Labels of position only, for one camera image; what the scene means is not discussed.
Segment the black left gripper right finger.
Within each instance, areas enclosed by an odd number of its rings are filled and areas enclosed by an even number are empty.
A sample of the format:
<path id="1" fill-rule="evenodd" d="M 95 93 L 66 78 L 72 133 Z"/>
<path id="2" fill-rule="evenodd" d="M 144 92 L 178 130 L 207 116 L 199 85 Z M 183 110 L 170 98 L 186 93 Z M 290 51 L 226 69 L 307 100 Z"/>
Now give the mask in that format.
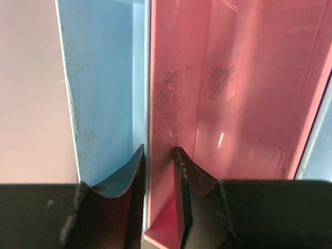
<path id="1" fill-rule="evenodd" d="M 331 248 L 331 183 L 218 180 L 173 149 L 180 248 Z"/>

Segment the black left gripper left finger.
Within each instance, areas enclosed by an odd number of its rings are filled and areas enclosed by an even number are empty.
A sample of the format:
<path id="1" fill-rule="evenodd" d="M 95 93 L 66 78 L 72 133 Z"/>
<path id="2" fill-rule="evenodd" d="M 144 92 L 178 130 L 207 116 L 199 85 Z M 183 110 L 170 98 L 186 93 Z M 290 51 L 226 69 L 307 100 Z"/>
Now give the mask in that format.
<path id="1" fill-rule="evenodd" d="M 144 194 L 143 145 L 94 186 L 2 184 L 1 248 L 140 248 Z"/>

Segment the pink plastic bin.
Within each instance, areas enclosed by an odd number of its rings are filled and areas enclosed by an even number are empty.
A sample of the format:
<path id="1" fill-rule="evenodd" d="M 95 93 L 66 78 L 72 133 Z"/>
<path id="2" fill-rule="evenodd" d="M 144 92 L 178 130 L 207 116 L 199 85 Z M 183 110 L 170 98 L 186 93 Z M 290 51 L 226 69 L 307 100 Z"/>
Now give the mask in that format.
<path id="1" fill-rule="evenodd" d="M 152 1 L 147 229 L 178 248 L 172 149 L 292 179 L 331 71 L 331 1 Z"/>

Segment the light blue end bin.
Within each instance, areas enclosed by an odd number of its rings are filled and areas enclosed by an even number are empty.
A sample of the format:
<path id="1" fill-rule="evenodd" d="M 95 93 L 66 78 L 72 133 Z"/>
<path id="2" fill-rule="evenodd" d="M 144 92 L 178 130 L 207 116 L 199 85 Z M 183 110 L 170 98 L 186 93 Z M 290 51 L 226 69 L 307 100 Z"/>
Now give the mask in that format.
<path id="1" fill-rule="evenodd" d="M 150 1 L 56 1 L 78 179 L 148 147 Z"/>

